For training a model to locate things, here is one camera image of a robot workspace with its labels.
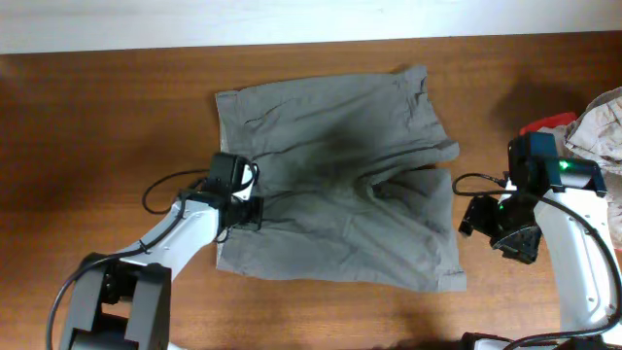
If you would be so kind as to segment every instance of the gray shorts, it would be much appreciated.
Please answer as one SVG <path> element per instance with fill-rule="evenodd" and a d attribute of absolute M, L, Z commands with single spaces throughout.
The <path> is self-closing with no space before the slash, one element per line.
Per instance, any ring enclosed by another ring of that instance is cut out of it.
<path fill-rule="evenodd" d="M 452 229 L 458 156 L 428 100 L 425 67 L 217 94 L 224 152 L 259 165 L 260 231 L 234 229 L 218 269 L 263 279 L 466 287 Z"/>

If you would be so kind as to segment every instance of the wooden table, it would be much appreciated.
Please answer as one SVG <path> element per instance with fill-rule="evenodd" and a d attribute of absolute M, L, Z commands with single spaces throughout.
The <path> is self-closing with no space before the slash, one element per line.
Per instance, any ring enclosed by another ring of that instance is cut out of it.
<path fill-rule="evenodd" d="M 620 86 L 621 57 L 620 32 L 0 56 L 0 347 L 42 348 L 52 298 L 81 258 L 124 247 L 159 220 L 143 212 L 142 190 L 208 165 L 219 149 L 217 91 L 426 64 L 432 103 L 462 149 L 447 166 L 501 175 L 522 125 L 580 113 Z M 153 206 L 188 180 L 162 186 Z M 455 226 L 467 201 L 455 201 Z M 480 234 L 459 245 L 468 289 L 446 294 L 260 281 L 216 271 L 212 246 L 175 281 L 171 339 L 193 349 L 362 349 L 558 328 L 545 246 L 527 266 Z M 65 312 L 66 302 L 55 341 Z"/>

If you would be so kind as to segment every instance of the wire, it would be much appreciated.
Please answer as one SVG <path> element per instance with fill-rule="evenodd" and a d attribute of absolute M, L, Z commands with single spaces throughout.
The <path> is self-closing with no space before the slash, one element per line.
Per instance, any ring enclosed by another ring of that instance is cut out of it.
<path fill-rule="evenodd" d="M 58 294 L 56 295 L 56 298 L 54 299 L 52 308 L 50 310 L 50 314 L 48 315 L 48 322 L 46 325 L 46 348 L 48 350 L 53 349 L 52 348 L 52 329 L 54 325 L 54 318 L 56 316 L 56 311 L 58 310 L 58 306 L 60 305 L 60 302 L 62 301 L 62 298 L 65 295 L 65 292 L 67 292 L 69 287 L 71 287 L 71 284 L 76 282 L 87 271 L 93 268 L 96 268 L 98 266 L 101 266 L 104 263 L 109 263 L 109 262 L 113 262 L 119 259 L 129 258 L 129 257 L 133 257 L 133 256 L 136 256 L 142 253 L 146 253 L 149 249 L 154 247 L 160 240 L 162 240 L 168 233 L 170 233 L 173 230 L 173 228 L 175 228 L 175 226 L 179 224 L 179 222 L 184 218 L 184 211 L 186 210 L 186 198 L 183 197 L 180 199 L 181 199 L 181 205 L 180 205 L 179 212 L 175 216 L 175 220 L 173 220 L 173 222 L 161 234 L 159 234 L 156 238 L 154 238 L 154 240 L 152 240 L 151 242 L 147 244 L 141 245 L 141 247 L 138 249 L 134 249 L 134 250 L 127 251 L 127 252 L 111 254 L 103 258 L 100 258 L 97 261 L 88 262 L 85 265 L 78 268 L 74 273 L 72 273 L 69 276 L 69 278 L 67 278 L 67 280 L 65 280 L 65 283 L 63 283 L 62 287 L 60 287 L 60 290 L 58 291 Z"/>
<path fill-rule="evenodd" d="M 182 175 L 188 175 L 188 174 L 204 173 L 204 172 L 209 172 L 209 171 L 210 171 L 210 169 L 193 169 L 193 170 L 179 171 L 179 172 L 176 172 L 176 173 L 172 173 L 170 175 L 166 175 L 163 178 L 155 181 L 151 186 L 147 187 L 147 189 L 143 193 L 143 198 L 141 199 L 141 203 L 143 204 L 143 208 L 145 208 L 145 210 L 147 210 L 147 212 L 149 212 L 150 214 L 154 214 L 154 215 L 164 215 L 164 214 L 168 213 L 171 210 L 170 207 L 165 209 L 165 210 L 154 210 L 154 209 L 149 207 L 149 205 L 147 204 L 147 196 L 149 195 L 149 193 L 157 185 L 163 183 L 164 181 L 172 179 L 174 177 L 182 176 Z M 197 180 L 197 181 L 192 182 L 192 183 L 195 184 L 195 185 L 194 186 L 190 185 L 190 186 L 192 188 L 195 188 L 200 183 L 200 180 Z"/>
<path fill-rule="evenodd" d="M 251 163 L 249 168 L 251 169 L 251 180 L 249 180 L 246 183 L 242 184 L 240 186 L 240 190 L 239 191 L 244 191 L 244 190 L 248 189 L 249 186 L 254 185 L 257 182 L 257 179 L 259 178 L 259 166 L 256 163 Z"/>
<path fill-rule="evenodd" d="M 223 235 L 223 232 L 226 233 L 225 238 L 219 239 Z M 216 244 L 223 244 L 227 242 L 227 240 L 229 239 L 229 236 L 231 235 L 231 227 L 225 228 L 223 232 L 221 232 L 220 234 L 216 236 L 216 238 L 214 238 L 214 242 Z"/>
<path fill-rule="evenodd" d="M 587 235 L 591 236 L 592 238 L 594 238 L 594 241 L 597 243 L 597 245 L 599 246 L 599 248 L 601 249 L 601 252 L 603 253 L 603 256 L 605 257 L 605 260 L 609 266 L 610 272 L 611 272 L 611 277 L 613 279 L 613 285 L 615 287 L 615 293 L 616 293 L 616 299 L 617 299 L 617 307 L 615 309 L 615 311 L 613 312 L 613 314 L 609 317 L 608 322 L 600 327 L 596 327 L 593 328 L 591 330 L 584 330 L 584 331 L 571 331 L 571 332 L 549 332 L 549 333 L 543 333 L 543 334 L 537 334 L 537 335 L 531 335 L 531 336 L 526 336 L 523 338 L 520 338 L 518 340 L 514 340 L 511 343 L 507 344 L 503 350 L 513 350 L 516 349 L 519 346 L 525 346 L 528 344 L 533 344 L 536 342 L 543 342 L 543 341 L 551 341 L 551 340 L 558 340 L 558 339 L 567 339 L 567 338 L 571 338 L 571 337 L 578 337 L 578 336 L 595 336 L 595 335 L 599 335 L 601 333 L 607 332 L 609 330 L 611 330 L 612 328 L 614 328 L 615 326 L 617 326 L 618 323 L 620 323 L 620 320 L 622 320 L 622 281 L 620 280 L 620 274 L 618 273 L 617 270 L 617 265 L 615 262 L 615 258 L 613 257 L 613 255 L 611 254 L 611 252 L 609 251 L 608 247 L 606 246 L 605 241 L 603 240 L 603 238 L 599 235 L 599 232 L 593 228 L 588 222 L 587 220 L 585 220 L 582 216 L 576 214 L 575 212 L 573 212 L 572 210 L 569 209 L 569 207 L 556 202 L 555 200 L 549 199 L 549 198 L 545 198 L 545 197 L 540 197 L 528 192 L 521 192 L 521 191 L 509 191 L 509 190 L 503 190 L 503 191 L 484 191 L 484 192 L 462 192 L 462 191 L 458 191 L 457 187 L 458 187 L 458 183 L 463 180 L 464 178 L 467 177 L 480 177 L 480 178 L 484 178 L 487 180 L 491 180 L 489 178 L 492 178 L 488 175 L 484 175 L 484 176 L 480 176 L 483 174 L 476 174 L 476 173 L 468 173 L 468 174 L 464 174 L 460 177 L 458 177 L 454 183 L 452 184 L 452 190 L 456 195 L 463 195 L 463 196 L 479 196 L 479 195 L 494 195 L 494 194 L 516 194 L 516 195 L 522 195 L 524 197 L 527 197 L 529 199 L 532 199 L 534 201 L 541 201 L 543 203 L 546 203 L 550 206 L 553 206 L 563 212 L 565 212 L 566 214 L 568 214 L 569 216 L 573 217 L 575 220 L 577 220 L 580 224 L 582 224 L 585 229 L 587 229 Z"/>

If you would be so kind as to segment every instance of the robotic arm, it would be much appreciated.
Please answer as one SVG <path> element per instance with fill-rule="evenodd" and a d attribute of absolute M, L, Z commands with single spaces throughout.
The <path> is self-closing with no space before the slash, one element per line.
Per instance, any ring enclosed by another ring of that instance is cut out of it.
<path fill-rule="evenodd" d="M 620 270 L 607 227 L 605 183 L 589 160 L 559 158 L 552 135 L 528 133 L 508 145 L 504 191 L 454 192 L 474 196 L 460 232 L 491 237 L 505 258 L 533 263 L 542 235 L 550 252 L 560 296 L 559 333 L 534 335 L 520 346 L 568 339 L 565 349 L 622 345 Z M 457 179 L 460 181 L 467 174 Z M 489 194 L 502 194 L 497 200 Z M 515 348 L 497 341 L 477 349 Z"/>
<path fill-rule="evenodd" d="M 168 342 L 172 281 L 221 233 L 260 228 L 262 199 L 251 196 L 258 176 L 247 159 L 216 154 L 200 187 L 180 191 L 145 236 L 112 256 L 88 256 L 83 266 L 92 267 L 75 279 L 60 349 L 174 349 Z M 102 311 L 102 303 L 120 300 L 131 302 L 129 318 Z"/>

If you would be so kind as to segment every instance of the red cloth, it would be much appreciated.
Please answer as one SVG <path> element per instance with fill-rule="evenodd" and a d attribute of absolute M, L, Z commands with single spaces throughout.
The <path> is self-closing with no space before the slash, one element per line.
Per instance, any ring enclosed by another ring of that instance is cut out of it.
<path fill-rule="evenodd" d="M 577 119 L 577 116 L 574 112 L 565 112 L 565 113 L 558 114 L 553 117 L 544 118 L 539 121 L 532 122 L 529 125 L 523 127 L 521 129 L 520 134 L 524 135 L 525 133 L 530 132 L 530 131 L 538 131 L 543 127 L 553 128 L 559 125 L 568 125 L 569 123 L 576 121 L 576 119 Z"/>

